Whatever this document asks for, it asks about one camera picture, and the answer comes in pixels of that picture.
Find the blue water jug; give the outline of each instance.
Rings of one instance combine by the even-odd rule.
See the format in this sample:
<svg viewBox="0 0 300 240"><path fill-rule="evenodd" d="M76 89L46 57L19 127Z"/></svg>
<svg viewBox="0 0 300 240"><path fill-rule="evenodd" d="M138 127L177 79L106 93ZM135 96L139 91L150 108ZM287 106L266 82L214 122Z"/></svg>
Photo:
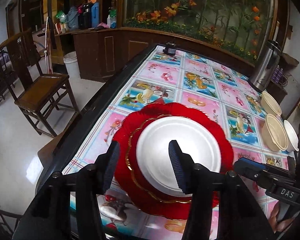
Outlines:
<svg viewBox="0 0 300 240"><path fill-rule="evenodd" d="M72 6L67 14L67 22L69 29L78 29L78 10L75 6Z"/></svg>
<svg viewBox="0 0 300 240"><path fill-rule="evenodd" d="M99 2L95 2L91 8L91 26L96 28L99 25Z"/></svg>

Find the stainless steel thermos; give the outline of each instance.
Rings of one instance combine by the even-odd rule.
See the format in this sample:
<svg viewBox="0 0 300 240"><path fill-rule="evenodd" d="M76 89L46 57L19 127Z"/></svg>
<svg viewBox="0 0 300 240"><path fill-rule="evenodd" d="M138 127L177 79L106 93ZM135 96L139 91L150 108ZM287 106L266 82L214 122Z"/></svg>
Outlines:
<svg viewBox="0 0 300 240"><path fill-rule="evenodd" d="M255 71L248 83L253 89L261 93L269 84L272 74L279 63L281 49L276 41L268 40L260 52Z"/></svg>

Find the chair seat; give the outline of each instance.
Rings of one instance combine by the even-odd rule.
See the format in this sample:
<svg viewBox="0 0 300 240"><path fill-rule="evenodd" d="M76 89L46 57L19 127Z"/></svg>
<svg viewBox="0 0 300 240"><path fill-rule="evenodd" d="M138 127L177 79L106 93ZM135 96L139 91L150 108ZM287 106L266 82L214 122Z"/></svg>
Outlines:
<svg viewBox="0 0 300 240"><path fill-rule="evenodd" d="M40 111L68 79L69 76L64 74L39 76L14 103L31 112Z"/></svg>

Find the bolt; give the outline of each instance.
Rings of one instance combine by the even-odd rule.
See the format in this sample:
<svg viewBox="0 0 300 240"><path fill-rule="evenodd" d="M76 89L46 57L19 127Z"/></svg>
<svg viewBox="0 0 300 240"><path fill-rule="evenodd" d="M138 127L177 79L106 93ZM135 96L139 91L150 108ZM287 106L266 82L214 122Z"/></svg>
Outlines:
<svg viewBox="0 0 300 240"><path fill-rule="evenodd" d="M237 173L235 173L235 171L228 171L228 174L231 178L234 178L237 176Z"/></svg>
<svg viewBox="0 0 300 240"><path fill-rule="evenodd" d="M62 174L61 174L61 172L60 171L55 171L54 173L52 173L52 177L53 178L59 178L60 176L61 176Z"/></svg>
<svg viewBox="0 0 300 240"><path fill-rule="evenodd" d="M90 164L88 164L88 165L86 166L86 169L87 169L88 171L93 171L93 170L96 169L96 166L95 166L93 163L90 163Z"/></svg>

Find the white bowl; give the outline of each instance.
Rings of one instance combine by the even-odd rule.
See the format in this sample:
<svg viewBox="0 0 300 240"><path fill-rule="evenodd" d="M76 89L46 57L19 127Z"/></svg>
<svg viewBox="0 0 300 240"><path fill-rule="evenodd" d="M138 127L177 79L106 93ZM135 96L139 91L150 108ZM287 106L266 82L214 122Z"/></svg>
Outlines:
<svg viewBox="0 0 300 240"><path fill-rule="evenodd" d="M178 187L169 158L169 143L177 140L182 152L210 171L219 172L221 153L215 137L201 124L185 117L169 116L149 124L140 134L136 157L146 180L157 190L186 197Z"/></svg>
<svg viewBox="0 0 300 240"><path fill-rule="evenodd" d="M291 123L289 123L287 120L283 121L284 128L286 129L287 135L288 135L288 152L292 151L299 151L298 149L298 135L296 134L296 131L292 127Z"/></svg>
<svg viewBox="0 0 300 240"><path fill-rule="evenodd" d="M267 114L281 115L282 111L275 99L266 91L261 93L261 106L264 108Z"/></svg>
<svg viewBox="0 0 300 240"><path fill-rule="evenodd" d="M288 136L280 121L273 115L266 115L266 122L262 127L262 137L267 146L275 151L285 151L288 147Z"/></svg>

